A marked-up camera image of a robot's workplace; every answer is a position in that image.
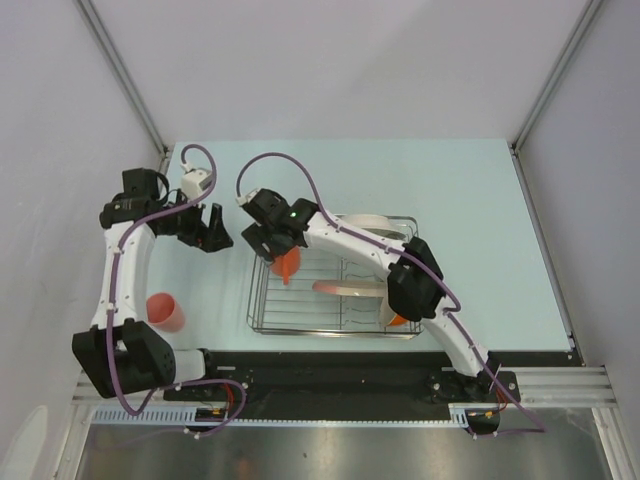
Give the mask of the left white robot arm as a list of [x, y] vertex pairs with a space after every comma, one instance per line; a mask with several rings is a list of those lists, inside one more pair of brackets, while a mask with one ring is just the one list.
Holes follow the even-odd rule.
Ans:
[[186, 382], [197, 398], [210, 399], [220, 390], [220, 374], [206, 366], [203, 350], [173, 349], [151, 326], [146, 303], [158, 237], [174, 237], [206, 253], [232, 247], [221, 206], [212, 204], [209, 221], [203, 221], [204, 207], [197, 201], [214, 175], [189, 169], [174, 201], [160, 192], [169, 182], [159, 172], [126, 170], [122, 180], [122, 192], [99, 215], [106, 244], [103, 283], [91, 327], [72, 338], [73, 354], [103, 398]]

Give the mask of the pink cream floral plate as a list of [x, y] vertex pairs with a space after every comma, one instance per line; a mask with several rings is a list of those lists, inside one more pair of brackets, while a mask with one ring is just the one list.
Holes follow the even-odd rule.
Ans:
[[317, 280], [313, 283], [312, 290], [330, 295], [382, 298], [386, 292], [386, 284], [377, 281]]

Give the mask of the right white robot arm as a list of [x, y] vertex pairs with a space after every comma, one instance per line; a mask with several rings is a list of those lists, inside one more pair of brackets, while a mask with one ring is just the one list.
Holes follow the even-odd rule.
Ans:
[[300, 247], [332, 253], [371, 270], [386, 284], [389, 308], [407, 321], [424, 324], [440, 344], [469, 399], [484, 401], [498, 390], [505, 400], [516, 401], [490, 365], [490, 352], [456, 318], [461, 303], [444, 283], [424, 240], [414, 236], [402, 242], [375, 235], [331, 214], [319, 200], [301, 198], [288, 204], [265, 188], [239, 196], [237, 202], [254, 220], [242, 236], [265, 263]]

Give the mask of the orange mug with handle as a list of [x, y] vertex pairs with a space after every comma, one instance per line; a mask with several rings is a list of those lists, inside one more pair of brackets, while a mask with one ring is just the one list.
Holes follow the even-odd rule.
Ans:
[[299, 270], [301, 264], [301, 253], [299, 247], [292, 248], [284, 255], [277, 256], [269, 266], [271, 273], [279, 277], [282, 283], [287, 286], [291, 278]]

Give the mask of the white orange ceramic bowl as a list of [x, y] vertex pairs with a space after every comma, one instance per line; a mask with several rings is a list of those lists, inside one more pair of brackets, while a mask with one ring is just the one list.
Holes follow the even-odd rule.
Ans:
[[388, 299], [384, 297], [381, 301], [378, 322], [381, 327], [395, 327], [407, 323], [407, 320], [397, 314], [388, 303]]

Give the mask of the white scalloped plate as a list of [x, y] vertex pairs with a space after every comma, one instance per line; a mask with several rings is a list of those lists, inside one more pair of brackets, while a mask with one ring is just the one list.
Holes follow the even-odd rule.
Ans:
[[341, 219], [349, 225], [366, 230], [372, 234], [391, 239], [405, 240], [406, 235], [390, 219], [383, 215], [375, 214], [348, 214]]

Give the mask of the pink cup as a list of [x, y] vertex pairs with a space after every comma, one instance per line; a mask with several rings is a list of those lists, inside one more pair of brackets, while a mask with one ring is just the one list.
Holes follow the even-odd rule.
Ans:
[[163, 332], [177, 333], [185, 326], [184, 312], [168, 293], [156, 293], [146, 300], [148, 323]]

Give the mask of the metal wire dish rack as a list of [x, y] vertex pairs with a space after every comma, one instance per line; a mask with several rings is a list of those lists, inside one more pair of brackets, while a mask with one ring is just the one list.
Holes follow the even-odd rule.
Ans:
[[[410, 217], [388, 217], [406, 235], [417, 233]], [[382, 298], [330, 295], [312, 290], [317, 280], [384, 282], [371, 270], [332, 253], [300, 248], [299, 270], [285, 286], [257, 255], [254, 257], [247, 323], [264, 335], [318, 337], [399, 338], [418, 336], [423, 327], [415, 322], [381, 327], [378, 322]]]

